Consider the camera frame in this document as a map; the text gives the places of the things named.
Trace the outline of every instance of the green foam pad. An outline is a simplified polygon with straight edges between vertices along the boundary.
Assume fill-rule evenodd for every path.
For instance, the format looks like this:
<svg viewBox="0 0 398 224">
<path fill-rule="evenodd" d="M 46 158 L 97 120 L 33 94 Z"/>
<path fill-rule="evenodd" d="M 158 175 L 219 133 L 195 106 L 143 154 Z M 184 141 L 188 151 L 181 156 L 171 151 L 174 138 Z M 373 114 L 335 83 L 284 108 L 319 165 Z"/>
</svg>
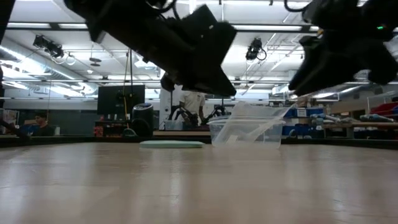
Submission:
<svg viewBox="0 0 398 224">
<path fill-rule="evenodd" d="M 162 149 L 175 149 L 175 148 L 201 148 L 205 143 L 196 141 L 143 141 L 140 143 L 142 148 L 162 148 Z"/>
</svg>

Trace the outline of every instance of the man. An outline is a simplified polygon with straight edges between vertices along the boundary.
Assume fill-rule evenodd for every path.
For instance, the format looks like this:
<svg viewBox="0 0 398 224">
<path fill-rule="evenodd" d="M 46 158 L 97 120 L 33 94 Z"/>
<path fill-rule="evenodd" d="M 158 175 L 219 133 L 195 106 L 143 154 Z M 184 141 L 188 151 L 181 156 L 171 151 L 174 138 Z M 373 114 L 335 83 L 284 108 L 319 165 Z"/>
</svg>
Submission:
<svg viewBox="0 0 398 224">
<path fill-rule="evenodd" d="M 203 115 L 203 106 L 205 105 L 205 95 L 194 91 L 184 91 L 180 97 L 180 106 L 192 114 L 199 115 L 201 121 L 205 119 Z M 191 125 L 187 115 L 182 114 L 184 123 Z"/>
<path fill-rule="evenodd" d="M 45 113 L 36 113 L 35 120 L 40 128 L 32 136 L 54 136 L 54 129 L 47 124 L 47 115 Z"/>
</svg>

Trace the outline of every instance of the transparent plastic bin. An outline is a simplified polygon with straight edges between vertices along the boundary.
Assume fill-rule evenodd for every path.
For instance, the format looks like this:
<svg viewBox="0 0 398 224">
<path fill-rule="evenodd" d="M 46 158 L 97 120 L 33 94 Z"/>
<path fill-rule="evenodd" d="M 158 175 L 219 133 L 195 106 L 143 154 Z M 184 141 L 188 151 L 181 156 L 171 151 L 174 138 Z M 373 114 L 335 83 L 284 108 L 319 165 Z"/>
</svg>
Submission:
<svg viewBox="0 0 398 224">
<path fill-rule="evenodd" d="M 284 123 L 278 117 L 220 116 L 208 124 L 215 147 L 278 149 Z"/>
<path fill-rule="evenodd" d="M 164 121 L 164 126 L 166 131 L 181 131 L 183 129 L 183 123 L 182 121 L 171 121 L 171 120 L 165 120 Z"/>
</svg>

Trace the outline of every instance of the white shirt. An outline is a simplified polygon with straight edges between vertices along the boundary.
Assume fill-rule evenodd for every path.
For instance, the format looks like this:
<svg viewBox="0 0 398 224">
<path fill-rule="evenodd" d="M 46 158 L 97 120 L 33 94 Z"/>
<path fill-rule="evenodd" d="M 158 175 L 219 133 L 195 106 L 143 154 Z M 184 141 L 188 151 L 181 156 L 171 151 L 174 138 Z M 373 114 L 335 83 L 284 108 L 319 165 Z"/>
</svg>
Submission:
<svg viewBox="0 0 398 224">
<path fill-rule="evenodd" d="M 205 105 L 205 95 L 194 91 L 184 91 L 180 102 L 185 104 L 184 108 L 189 112 L 199 115 L 199 107 Z"/>
</svg>

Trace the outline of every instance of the computer monitor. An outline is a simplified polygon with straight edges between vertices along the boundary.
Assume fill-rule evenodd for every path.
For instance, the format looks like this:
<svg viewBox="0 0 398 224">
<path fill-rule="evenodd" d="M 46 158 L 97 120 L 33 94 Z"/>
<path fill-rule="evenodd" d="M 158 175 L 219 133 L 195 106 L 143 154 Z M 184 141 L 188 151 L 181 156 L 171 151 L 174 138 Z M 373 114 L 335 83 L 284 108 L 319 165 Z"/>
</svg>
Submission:
<svg viewBox="0 0 398 224">
<path fill-rule="evenodd" d="M 124 114 L 123 96 L 126 98 L 127 113 L 131 113 L 135 105 L 145 102 L 145 85 L 133 85 L 132 89 L 130 85 L 99 87 L 97 114 Z"/>
</svg>

